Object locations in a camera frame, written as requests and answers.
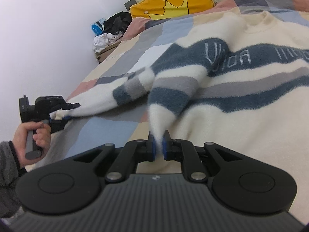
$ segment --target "fuzzy sweater sleeve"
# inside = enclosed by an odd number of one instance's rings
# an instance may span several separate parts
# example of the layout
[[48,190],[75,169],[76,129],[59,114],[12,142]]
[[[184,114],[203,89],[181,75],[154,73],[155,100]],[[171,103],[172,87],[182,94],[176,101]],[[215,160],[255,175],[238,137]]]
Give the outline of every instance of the fuzzy sweater sleeve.
[[26,173],[20,169],[13,143],[0,143],[0,218],[8,218],[20,207],[15,193],[18,178]]

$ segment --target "yellow pillow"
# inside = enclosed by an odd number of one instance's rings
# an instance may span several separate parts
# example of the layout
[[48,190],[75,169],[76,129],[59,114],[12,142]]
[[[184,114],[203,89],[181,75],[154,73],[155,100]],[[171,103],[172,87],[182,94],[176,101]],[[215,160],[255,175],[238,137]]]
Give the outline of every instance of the yellow pillow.
[[202,12],[213,7],[213,0],[143,0],[131,6],[130,13],[132,18],[157,20]]

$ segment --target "bedsheet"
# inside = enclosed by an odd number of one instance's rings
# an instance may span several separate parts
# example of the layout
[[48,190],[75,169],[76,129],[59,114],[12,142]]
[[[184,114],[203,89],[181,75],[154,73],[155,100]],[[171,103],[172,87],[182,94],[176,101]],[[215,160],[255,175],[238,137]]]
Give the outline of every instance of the bedsheet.
[[[137,18],[128,28],[119,47],[84,79],[70,98],[98,84],[121,83],[121,78],[127,79],[140,68],[149,66],[166,50],[164,45],[188,35],[194,25],[195,17],[200,14],[231,9],[237,10],[240,14],[269,11],[279,20],[309,27],[308,4],[309,0],[224,0],[213,9],[181,18],[159,21]],[[220,126],[219,122],[216,128],[220,130],[225,126]],[[67,124],[65,130],[54,135],[50,152],[36,166],[58,161],[107,142],[115,143],[116,147],[121,147],[129,140],[147,138],[148,131],[147,96],[144,96],[99,115],[74,119]],[[185,137],[177,138],[192,139],[193,136],[194,134],[185,134]],[[235,143],[223,145],[231,149],[236,148]],[[256,153],[253,155],[255,156],[251,156],[260,159]],[[262,158],[262,160],[271,164],[267,158]],[[302,189],[302,193],[305,190],[308,190],[308,187]],[[302,210],[306,210],[305,207],[302,207],[301,201],[298,201],[297,204],[296,209],[299,210],[301,207]],[[307,222],[309,219],[308,213],[303,216],[297,210],[294,210],[294,213],[303,222]]]

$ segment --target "black bag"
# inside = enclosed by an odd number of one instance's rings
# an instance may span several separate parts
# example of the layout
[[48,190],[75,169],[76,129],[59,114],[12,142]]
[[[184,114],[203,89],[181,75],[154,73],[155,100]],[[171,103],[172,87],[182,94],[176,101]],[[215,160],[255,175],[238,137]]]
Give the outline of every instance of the black bag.
[[131,22],[131,14],[121,11],[104,21],[104,33],[112,33],[113,35],[118,35],[120,31],[125,33]]

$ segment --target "white wall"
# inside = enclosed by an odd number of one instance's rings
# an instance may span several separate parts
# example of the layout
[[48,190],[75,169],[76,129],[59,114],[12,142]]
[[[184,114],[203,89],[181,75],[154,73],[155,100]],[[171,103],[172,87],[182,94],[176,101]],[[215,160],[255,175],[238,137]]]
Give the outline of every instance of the white wall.
[[98,63],[91,23],[128,0],[0,0],[0,141],[20,123],[18,98],[66,98]]

